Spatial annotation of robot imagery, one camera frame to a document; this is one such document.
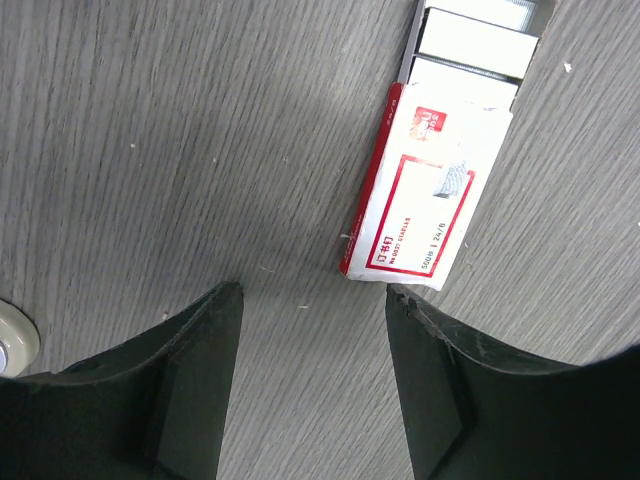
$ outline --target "red rectangle outline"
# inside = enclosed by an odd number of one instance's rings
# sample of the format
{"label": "red rectangle outline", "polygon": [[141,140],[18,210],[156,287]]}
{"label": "red rectangle outline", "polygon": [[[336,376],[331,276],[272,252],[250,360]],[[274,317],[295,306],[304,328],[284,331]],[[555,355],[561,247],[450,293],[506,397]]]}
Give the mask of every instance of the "red rectangle outline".
{"label": "red rectangle outline", "polygon": [[369,205],[369,198],[373,192],[373,186],[376,181],[376,175],[380,169],[380,163],[384,156],[384,150],[387,146],[387,140],[393,127],[393,120],[398,110],[398,103],[400,103],[400,95],[404,89],[403,83],[394,83],[389,89],[389,97],[387,99],[387,106],[384,109],[384,115],[382,116],[382,122],[380,123],[380,129],[378,130],[378,139],[376,140],[376,146],[373,150],[373,156],[371,157],[371,163],[367,170],[367,175],[364,179],[364,185],[362,186],[362,194],[360,195],[360,202],[358,203],[358,209],[356,210],[356,217],[353,220],[351,227],[351,233],[349,235],[349,242],[347,243],[347,250],[344,252],[342,261],[340,262],[340,271],[343,275],[347,275],[349,272],[349,266],[351,265],[351,258],[353,257],[353,251],[358,241],[358,235],[360,235],[360,229],[362,228],[362,222],[364,221],[365,213],[367,212],[367,206]]}
{"label": "red rectangle outline", "polygon": [[440,257],[444,253],[444,249],[447,246],[447,242],[449,241],[449,236],[451,235],[451,231],[453,230],[453,226],[455,225],[456,220],[458,219],[458,215],[460,214],[460,210],[462,210],[462,206],[464,205],[464,202],[467,199],[467,195],[469,193],[469,190],[471,189],[471,184],[473,183],[473,179],[475,178],[475,172],[472,171],[472,170],[468,170],[467,171],[467,175],[469,175],[469,183],[467,184],[467,187],[464,189],[464,193],[462,194],[462,197],[460,198],[460,203],[458,204],[458,208],[456,209],[456,213],[453,215],[453,219],[451,220],[451,225],[449,226],[449,229],[447,230],[447,233],[444,236],[444,239],[442,240],[442,246],[440,247],[440,251],[438,252],[438,256],[434,260],[433,267],[431,268],[431,271],[429,273],[416,272],[416,271],[413,271],[413,270],[402,270],[402,269],[399,269],[399,268],[383,267],[383,266],[380,266],[380,265],[374,265],[372,263],[373,262],[373,256],[375,255],[376,248],[378,247],[378,242],[380,241],[380,236],[382,235],[382,230],[384,229],[384,223],[387,220],[387,215],[389,214],[389,209],[391,208],[391,202],[393,202],[393,197],[396,194],[396,189],[398,188],[398,183],[400,182],[400,175],[402,175],[402,169],[404,168],[405,162],[416,162],[416,163],[421,163],[423,165],[429,165],[430,167],[442,168],[442,165],[434,165],[432,163],[429,163],[429,162],[427,162],[425,160],[421,160],[419,158],[411,157],[409,155],[402,155],[402,157],[400,158],[400,164],[398,165],[398,171],[396,172],[396,178],[393,180],[393,186],[391,187],[391,192],[389,193],[389,199],[387,200],[387,204],[385,205],[384,211],[382,212],[382,218],[380,219],[380,224],[378,225],[378,231],[376,232],[375,240],[373,241],[373,245],[371,246],[371,253],[369,253],[369,259],[367,260],[366,268],[370,268],[370,269],[373,269],[373,270],[384,270],[384,271],[387,271],[387,272],[405,273],[407,275],[416,275],[418,277],[431,278],[431,277],[433,277],[433,274],[435,273],[436,267],[438,266],[438,262],[440,261]]}

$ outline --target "wood grain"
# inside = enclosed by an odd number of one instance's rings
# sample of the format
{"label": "wood grain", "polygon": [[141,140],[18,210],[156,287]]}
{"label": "wood grain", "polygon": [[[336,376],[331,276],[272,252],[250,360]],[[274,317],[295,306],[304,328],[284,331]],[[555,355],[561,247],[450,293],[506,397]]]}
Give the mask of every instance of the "wood grain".
{"label": "wood grain", "polygon": [[[1,1],[0,296],[40,329],[33,370],[237,279],[219,477],[411,478],[383,286],[337,263],[412,9]],[[640,340],[639,16],[560,3],[429,300],[565,361]]]}

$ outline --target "open box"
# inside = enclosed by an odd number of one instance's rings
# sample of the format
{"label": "open box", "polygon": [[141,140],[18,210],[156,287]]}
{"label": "open box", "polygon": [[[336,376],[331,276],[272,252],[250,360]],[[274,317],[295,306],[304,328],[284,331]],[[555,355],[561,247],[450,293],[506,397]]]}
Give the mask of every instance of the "open box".
{"label": "open box", "polygon": [[553,11],[483,7],[418,5],[340,265],[350,279],[440,290],[449,275]]}

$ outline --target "small cardboard box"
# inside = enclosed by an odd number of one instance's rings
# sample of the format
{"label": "small cardboard box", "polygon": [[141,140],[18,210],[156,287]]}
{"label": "small cardboard box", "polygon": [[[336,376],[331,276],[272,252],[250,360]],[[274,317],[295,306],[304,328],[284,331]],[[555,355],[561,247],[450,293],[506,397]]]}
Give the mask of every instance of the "small cardboard box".
{"label": "small cardboard box", "polygon": [[342,273],[440,290],[511,117],[506,109],[392,85]]}

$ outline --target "beige circular object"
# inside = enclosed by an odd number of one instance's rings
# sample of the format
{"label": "beige circular object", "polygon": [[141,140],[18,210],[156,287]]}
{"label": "beige circular object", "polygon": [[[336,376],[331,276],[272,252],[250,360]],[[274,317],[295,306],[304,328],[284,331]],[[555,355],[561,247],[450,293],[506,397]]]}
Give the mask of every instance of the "beige circular object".
{"label": "beige circular object", "polygon": [[35,325],[16,307],[0,301],[0,376],[19,375],[39,350],[40,336]]}

